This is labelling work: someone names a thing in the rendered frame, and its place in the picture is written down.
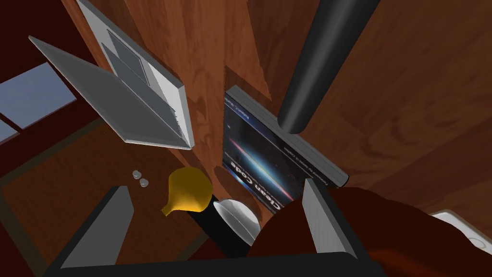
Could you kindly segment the grey open laptop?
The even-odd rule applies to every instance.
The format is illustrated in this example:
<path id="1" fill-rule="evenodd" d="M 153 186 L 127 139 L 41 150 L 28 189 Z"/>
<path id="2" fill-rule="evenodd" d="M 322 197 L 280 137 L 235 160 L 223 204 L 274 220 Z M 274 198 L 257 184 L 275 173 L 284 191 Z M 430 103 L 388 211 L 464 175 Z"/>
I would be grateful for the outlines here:
<path id="1" fill-rule="evenodd" d="M 96 63 L 36 47 L 126 143 L 191 149 L 185 86 L 145 45 L 125 0 L 61 0 Z"/>

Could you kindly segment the window with blue panes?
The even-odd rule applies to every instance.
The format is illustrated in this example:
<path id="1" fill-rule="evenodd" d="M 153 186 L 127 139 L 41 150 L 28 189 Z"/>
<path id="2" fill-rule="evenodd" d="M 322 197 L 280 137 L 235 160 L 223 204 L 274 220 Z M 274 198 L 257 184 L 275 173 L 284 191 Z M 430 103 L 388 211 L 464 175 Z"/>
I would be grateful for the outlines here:
<path id="1" fill-rule="evenodd" d="M 49 63 L 0 84 L 0 114 L 21 129 L 75 100 L 74 94 Z"/>

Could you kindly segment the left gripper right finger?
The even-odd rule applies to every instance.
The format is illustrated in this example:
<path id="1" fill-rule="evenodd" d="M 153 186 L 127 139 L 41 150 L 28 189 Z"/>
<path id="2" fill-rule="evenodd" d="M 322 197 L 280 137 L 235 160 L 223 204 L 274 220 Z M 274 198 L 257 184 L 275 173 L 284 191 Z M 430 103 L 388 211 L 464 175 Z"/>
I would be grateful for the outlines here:
<path id="1" fill-rule="evenodd" d="M 345 252 L 356 259 L 370 258 L 326 186 L 307 178 L 302 206 L 316 252 Z"/>

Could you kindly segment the dark brown round object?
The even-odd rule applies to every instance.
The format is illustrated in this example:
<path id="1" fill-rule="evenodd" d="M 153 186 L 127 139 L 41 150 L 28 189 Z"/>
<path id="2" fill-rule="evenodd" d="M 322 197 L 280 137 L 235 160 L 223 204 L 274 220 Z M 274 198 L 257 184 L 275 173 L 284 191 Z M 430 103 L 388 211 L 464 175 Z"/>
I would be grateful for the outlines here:
<path id="1" fill-rule="evenodd" d="M 330 189 L 329 194 L 387 277 L 492 277 L 492 255 L 452 225 L 365 189 Z M 248 256 L 315 251 L 298 199 L 265 224 Z"/>

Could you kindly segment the white bowl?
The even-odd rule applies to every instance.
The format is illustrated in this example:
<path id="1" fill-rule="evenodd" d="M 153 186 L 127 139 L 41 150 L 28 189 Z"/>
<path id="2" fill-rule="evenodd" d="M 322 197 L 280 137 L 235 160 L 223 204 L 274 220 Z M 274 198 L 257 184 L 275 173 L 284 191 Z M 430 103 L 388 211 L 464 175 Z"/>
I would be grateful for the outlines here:
<path id="1" fill-rule="evenodd" d="M 246 244 L 252 246 L 261 231 L 257 216 L 238 200 L 223 199 L 214 201 L 213 205 L 230 229 Z"/>

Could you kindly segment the yellow pear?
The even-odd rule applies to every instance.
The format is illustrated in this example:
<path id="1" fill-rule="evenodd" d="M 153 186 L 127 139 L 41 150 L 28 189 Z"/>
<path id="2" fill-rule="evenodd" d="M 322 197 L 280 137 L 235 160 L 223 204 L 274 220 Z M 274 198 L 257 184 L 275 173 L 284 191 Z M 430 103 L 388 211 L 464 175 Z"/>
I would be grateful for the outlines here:
<path id="1" fill-rule="evenodd" d="M 202 212 L 212 198 L 213 186 L 196 167 L 175 170 L 168 178 L 168 201 L 161 210 L 165 216 L 173 211 Z"/>

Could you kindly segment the book with space cover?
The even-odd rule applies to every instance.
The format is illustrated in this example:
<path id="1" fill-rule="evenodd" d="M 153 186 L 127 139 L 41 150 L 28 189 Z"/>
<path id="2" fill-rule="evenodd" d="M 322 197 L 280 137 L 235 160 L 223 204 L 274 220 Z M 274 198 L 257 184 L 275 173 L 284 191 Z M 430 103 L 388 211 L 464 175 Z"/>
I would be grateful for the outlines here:
<path id="1" fill-rule="evenodd" d="M 299 198 L 307 178 L 330 188 L 349 179 L 238 86 L 225 92 L 223 119 L 223 166 L 272 213 Z"/>

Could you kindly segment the brown wooden desk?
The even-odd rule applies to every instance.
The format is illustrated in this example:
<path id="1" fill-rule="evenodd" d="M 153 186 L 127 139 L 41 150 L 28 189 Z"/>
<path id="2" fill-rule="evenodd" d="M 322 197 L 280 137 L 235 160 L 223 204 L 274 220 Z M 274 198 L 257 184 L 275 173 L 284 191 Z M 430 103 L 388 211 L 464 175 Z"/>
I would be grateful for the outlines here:
<path id="1" fill-rule="evenodd" d="M 224 92 L 278 114 L 319 0 L 88 0 L 185 86 L 219 198 L 271 213 L 221 166 Z M 492 238 L 492 0 L 381 0 L 301 137 L 348 185 Z"/>

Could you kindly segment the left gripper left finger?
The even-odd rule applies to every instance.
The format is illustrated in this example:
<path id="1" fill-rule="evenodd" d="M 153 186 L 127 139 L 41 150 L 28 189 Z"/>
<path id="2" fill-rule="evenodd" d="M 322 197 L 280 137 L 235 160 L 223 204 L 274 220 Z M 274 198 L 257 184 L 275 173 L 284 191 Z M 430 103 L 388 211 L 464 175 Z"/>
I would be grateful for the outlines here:
<path id="1" fill-rule="evenodd" d="M 49 268 L 114 265 L 133 216 L 128 188 L 111 187 Z"/>

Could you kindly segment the black cylindrical pole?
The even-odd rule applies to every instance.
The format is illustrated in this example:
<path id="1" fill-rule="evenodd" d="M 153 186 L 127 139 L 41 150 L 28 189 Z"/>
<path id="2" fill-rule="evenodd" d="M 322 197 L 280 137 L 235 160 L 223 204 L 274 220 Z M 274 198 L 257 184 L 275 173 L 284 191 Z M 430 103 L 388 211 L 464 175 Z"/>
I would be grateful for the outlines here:
<path id="1" fill-rule="evenodd" d="M 320 0 L 277 122 L 304 131 L 381 0 Z"/>

